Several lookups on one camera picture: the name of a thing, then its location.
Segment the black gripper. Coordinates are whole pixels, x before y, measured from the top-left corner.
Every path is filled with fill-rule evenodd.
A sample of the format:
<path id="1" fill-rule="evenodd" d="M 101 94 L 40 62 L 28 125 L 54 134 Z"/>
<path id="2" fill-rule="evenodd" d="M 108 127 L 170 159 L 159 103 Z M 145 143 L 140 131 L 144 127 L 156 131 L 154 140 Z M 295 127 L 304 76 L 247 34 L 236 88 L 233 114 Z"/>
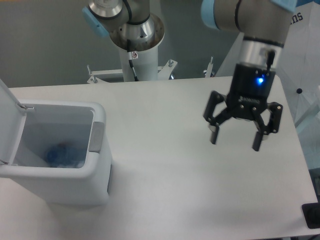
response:
<path id="1" fill-rule="evenodd" d="M 215 90 L 211 92 L 203 118 L 208 122 L 212 144 L 217 142 L 220 125 L 231 117 L 254 121 L 257 132 L 252 148 L 256 152 L 259 151 L 264 136 L 279 131 L 283 106 L 277 102 L 267 103 L 275 75 L 275 71 L 237 64 L 229 93 L 223 95 Z M 214 116 L 216 106 L 222 102 L 225 102 L 226 108 Z M 270 112 L 267 125 L 261 116 L 265 109 Z"/>

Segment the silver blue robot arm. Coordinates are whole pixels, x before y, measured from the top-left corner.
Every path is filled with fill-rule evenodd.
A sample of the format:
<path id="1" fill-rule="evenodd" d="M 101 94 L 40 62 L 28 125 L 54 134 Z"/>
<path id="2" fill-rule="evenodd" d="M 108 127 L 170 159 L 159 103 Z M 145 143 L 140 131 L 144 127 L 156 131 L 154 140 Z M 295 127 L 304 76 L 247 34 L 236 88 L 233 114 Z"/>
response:
<path id="1" fill-rule="evenodd" d="M 212 29 L 243 33 L 238 62 L 227 95 L 212 91 L 203 113 L 217 141 L 220 126 L 230 118 L 252 121 L 257 132 L 253 149 L 260 149 L 265 136 L 279 131 L 283 107 L 268 102 L 281 51 L 284 48 L 294 0 L 204 0 L 200 14 Z M 123 77 L 129 82 L 143 80 L 145 64 L 141 53 L 163 39 L 147 0 L 91 0 L 82 14 L 99 36 L 110 36 L 124 51 Z"/>

